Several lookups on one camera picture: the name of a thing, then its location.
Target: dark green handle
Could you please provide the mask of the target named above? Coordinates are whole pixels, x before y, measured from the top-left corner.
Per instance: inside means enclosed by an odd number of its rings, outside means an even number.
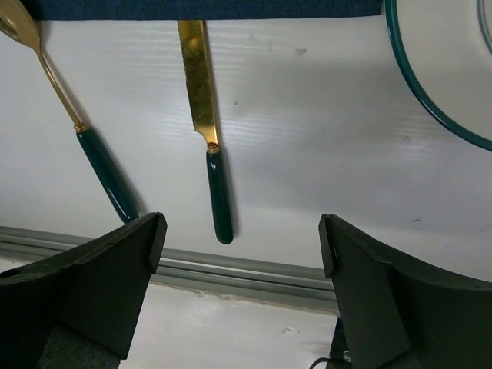
[[[123,223],[128,223],[138,218],[137,207],[130,188],[98,134],[94,129],[88,128],[77,132],[77,138]]]
[[[221,152],[207,152],[208,184],[214,215],[214,227],[217,239],[230,244],[234,238],[232,231],[231,206],[229,205],[228,184]]]

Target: green plate rim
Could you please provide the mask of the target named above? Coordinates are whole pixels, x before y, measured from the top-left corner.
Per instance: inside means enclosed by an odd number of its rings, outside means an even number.
[[[401,74],[404,76],[408,87],[414,93],[417,100],[446,129],[473,145],[492,151],[491,140],[474,134],[472,131],[468,131],[434,104],[424,88],[422,88],[422,85],[418,81],[417,76],[414,74],[410,62],[408,61],[407,53],[405,52],[403,40],[401,38],[400,25],[398,23],[397,0],[385,0],[384,10],[386,11],[387,29],[390,34],[391,47],[393,48],[394,56],[400,67]]]

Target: dark blue cloth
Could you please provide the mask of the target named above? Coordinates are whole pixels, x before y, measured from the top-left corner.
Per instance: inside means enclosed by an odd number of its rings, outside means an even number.
[[[364,17],[380,14],[382,1],[22,0],[35,19],[66,21]]]

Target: gold knife blade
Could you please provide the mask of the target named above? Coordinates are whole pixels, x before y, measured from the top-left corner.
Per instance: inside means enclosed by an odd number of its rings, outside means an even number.
[[[178,21],[186,87],[193,127],[207,142],[210,153],[219,151],[211,63],[204,21]]]

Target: black cable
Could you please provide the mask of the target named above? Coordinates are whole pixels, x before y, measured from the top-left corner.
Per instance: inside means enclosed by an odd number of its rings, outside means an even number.
[[[328,358],[328,357],[320,357],[319,359],[317,359],[316,361],[314,361],[313,364],[311,364],[311,366],[309,367],[309,369],[314,369],[318,364],[321,364],[321,363],[329,363],[331,360]]]

